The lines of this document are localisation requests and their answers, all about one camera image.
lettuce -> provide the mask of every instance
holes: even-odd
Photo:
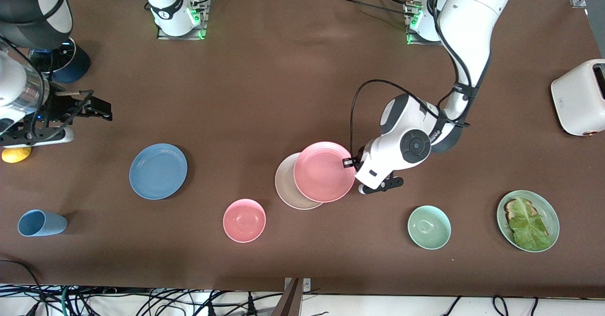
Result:
[[[514,213],[508,225],[512,230],[512,238],[515,244],[529,251],[541,251],[547,249],[553,243],[548,236],[542,216],[534,214],[531,202],[523,198],[515,198],[510,203],[509,210]]]

green bowl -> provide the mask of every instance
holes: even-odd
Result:
[[[506,220],[506,211],[504,210],[504,205],[506,205],[507,202],[510,202],[514,198],[525,198],[532,202],[532,206],[536,208],[538,214],[542,216],[544,226],[546,226],[546,230],[548,231],[549,236],[551,236],[552,243],[550,247],[547,247],[546,249],[540,251],[531,251],[523,249],[522,247],[519,247],[519,245],[515,244],[512,238],[512,230],[508,226],[508,221]],[[502,232],[506,240],[508,240],[510,244],[514,245],[516,248],[521,249],[523,251],[534,253],[546,251],[553,247],[553,245],[555,245],[557,239],[559,238],[559,219],[557,217],[557,214],[555,213],[555,210],[553,209],[551,204],[546,201],[546,199],[542,198],[542,196],[540,196],[539,194],[533,193],[531,191],[519,190],[512,191],[506,194],[498,205],[498,211],[496,211],[496,219],[498,222],[498,227],[500,228],[500,231]]]
[[[408,233],[419,247],[436,250],[447,244],[452,229],[443,211],[435,206],[424,205],[415,209],[410,215]]]

pink plate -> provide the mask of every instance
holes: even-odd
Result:
[[[305,148],[294,165],[294,182],[307,198],[319,203],[339,200],[355,182],[354,167],[342,167],[348,150],[333,142],[317,142]]]
[[[238,243],[248,243],[259,238],[265,223],[263,207],[251,199],[233,202],[223,215],[225,233]]]

white toaster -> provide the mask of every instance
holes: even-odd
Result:
[[[551,84],[561,126],[571,135],[605,129],[605,59],[589,60]]]

blue cup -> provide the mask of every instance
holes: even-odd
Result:
[[[51,236],[63,232],[65,228],[65,217],[43,210],[27,211],[17,224],[17,230],[25,237]]]

